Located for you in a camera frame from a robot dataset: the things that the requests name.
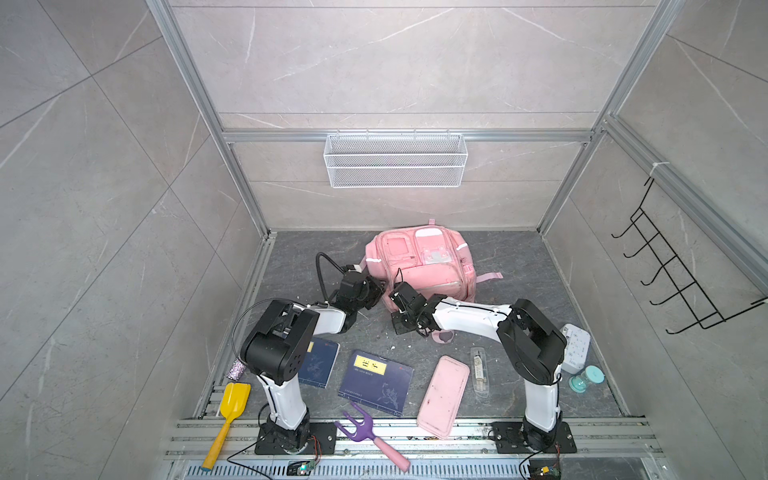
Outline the clear plastic pen box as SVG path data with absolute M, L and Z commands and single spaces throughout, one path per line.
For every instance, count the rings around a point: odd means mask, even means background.
M 474 392 L 480 398 L 487 398 L 490 385 L 485 350 L 481 347 L 472 347 L 470 349 L 470 360 Z

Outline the white power strip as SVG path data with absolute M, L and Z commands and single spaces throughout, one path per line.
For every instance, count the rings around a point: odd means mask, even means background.
M 561 332 L 566 339 L 562 370 L 568 374 L 577 375 L 586 367 L 591 335 L 588 331 L 570 323 L 565 324 Z

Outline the pink school backpack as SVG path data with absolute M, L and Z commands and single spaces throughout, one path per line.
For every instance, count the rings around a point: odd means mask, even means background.
M 472 302 L 479 283 L 501 279 L 499 272 L 479 275 L 462 235 L 454 230 L 428 224 L 387 230 L 377 234 L 365 247 L 361 265 L 370 275 L 385 283 L 382 297 L 390 311 L 395 332 L 405 334 L 419 327 L 407 320 L 392 299 L 403 282 L 426 300 L 444 295 L 458 301 Z

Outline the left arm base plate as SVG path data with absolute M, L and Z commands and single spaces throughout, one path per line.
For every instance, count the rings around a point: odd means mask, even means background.
M 296 430 L 288 430 L 268 419 L 261 425 L 254 447 L 256 455 L 331 455 L 335 452 L 337 427 L 331 422 L 304 418 Z

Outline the purple glitter microphone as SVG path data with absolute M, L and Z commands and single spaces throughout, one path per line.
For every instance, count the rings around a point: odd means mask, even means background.
M 235 359 L 226 374 L 226 378 L 232 382 L 238 382 L 242 378 L 245 370 L 246 365 L 240 360 Z

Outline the purple toy garden fork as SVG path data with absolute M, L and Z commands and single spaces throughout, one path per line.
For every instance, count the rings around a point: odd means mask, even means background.
M 354 429 L 350 430 L 346 428 L 340 421 L 334 422 L 336 428 L 349 440 L 354 442 L 370 440 L 400 471 L 408 472 L 411 467 L 411 462 L 398 450 L 374 433 L 374 420 L 372 416 L 355 402 L 350 402 L 350 405 L 361 415 L 361 418 L 356 419 L 347 411 L 343 411 L 343 415 L 352 424 Z

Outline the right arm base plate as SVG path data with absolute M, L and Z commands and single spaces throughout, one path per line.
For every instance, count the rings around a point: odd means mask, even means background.
M 527 421 L 493 422 L 488 433 L 499 454 L 578 452 L 570 426 L 558 421 L 553 430 L 544 432 Z

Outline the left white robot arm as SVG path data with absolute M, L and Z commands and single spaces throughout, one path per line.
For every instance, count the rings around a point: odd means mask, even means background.
M 339 288 L 327 300 L 301 304 L 273 298 L 249 308 L 265 310 L 237 350 L 238 360 L 257 375 L 277 428 L 296 432 L 309 418 L 298 375 L 316 335 L 343 333 L 356 322 L 360 310 L 375 306 L 386 283 L 366 269 L 343 273 Z

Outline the small green circuit board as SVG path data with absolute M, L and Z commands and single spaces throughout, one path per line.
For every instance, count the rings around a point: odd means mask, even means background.
M 314 471 L 316 466 L 317 462 L 315 460 L 292 462 L 287 466 L 285 474 L 287 476 L 298 477 L 309 476 Z

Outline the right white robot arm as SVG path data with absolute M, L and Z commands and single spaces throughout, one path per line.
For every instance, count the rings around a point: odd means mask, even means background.
M 406 282 L 389 294 L 397 333 L 457 331 L 499 342 L 513 369 L 525 381 L 523 433 L 530 442 L 552 441 L 561 424 L 559 382 L 567 341 L 530 300 L 487 305 L 442 294 L 425 297 Z

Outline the large navy blue book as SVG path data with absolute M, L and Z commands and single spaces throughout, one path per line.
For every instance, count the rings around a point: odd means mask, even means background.
M 414 369 L 362 350 L 349 358 L 338 395 L 358 405 L 401 417 Z

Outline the pink pencil case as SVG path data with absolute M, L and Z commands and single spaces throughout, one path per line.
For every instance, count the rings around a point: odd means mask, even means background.
M 466 364 L 450 356 L 439 359 L 417 415 L 421 429 L 439 439 L 450 436 L 469 374 Z

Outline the small navy blue book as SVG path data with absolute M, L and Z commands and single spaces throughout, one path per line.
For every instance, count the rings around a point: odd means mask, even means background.
M 325 389 L 339 353 L 337 342 L 313 337 L 299 370 L 299 382 L 304 385 Z

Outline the yellow toy shovel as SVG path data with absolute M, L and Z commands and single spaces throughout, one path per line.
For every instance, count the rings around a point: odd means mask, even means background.
M 204 471 L 211 471 L 214 468 L 231 424 L 245 411 L 251 388 L 252 386 L 247 383 L 230 383 L 226 386 L 219 409 L 220 414 L 224 418 L 224 424 L 202 462 L 201 468 Z

